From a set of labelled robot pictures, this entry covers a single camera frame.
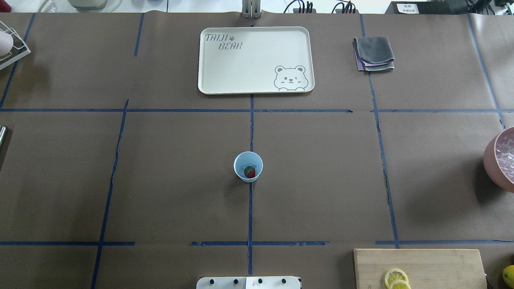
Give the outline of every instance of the folded cloth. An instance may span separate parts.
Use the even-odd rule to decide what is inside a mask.
[[[358,71],[394,69],[394,55],[387,37],[357,37],[353,41]]]

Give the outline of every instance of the white label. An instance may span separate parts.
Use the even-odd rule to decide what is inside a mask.
[[[419,14],[416,4],[396,4],[398,12],[404,14]]]

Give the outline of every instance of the plastic cup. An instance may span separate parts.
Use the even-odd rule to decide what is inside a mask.
[[[245,176],[245,169],[247,167],[253,167],[255,169],[255,177],[247,178]],[[262,159],[254,152],[243,152],[240,153],[234,160],[234,172],[244,182],[254,182],[262,172]]]

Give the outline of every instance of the bear face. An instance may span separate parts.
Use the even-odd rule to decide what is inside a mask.
[[[305,77],[305,67],[298,65],[295,68],[275,67],[275,86],[279,91],[304,91],[309,82]]]

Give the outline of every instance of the lemon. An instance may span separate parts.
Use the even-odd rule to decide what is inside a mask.
[[[507,266],[502,272],[503,281],[509,285],[510,288],[514,288],[514,265]]]
[[[411,286],[403,280],[396,280],[391,283],[388,289],[411,289]]]
[[[405,283],[407,283],[407,285],[409,284],[409,278],[407,278],[407,274],[405,274],[405,272],[403,272],[402,270],[400,270],[398,268],[393,268],[393,269],[387,271],[386,274],[384,275],[384,283],[385,283],[386,288],[389,288],[389,286],[394,281],[397,281],[397,280],[405,281]]]

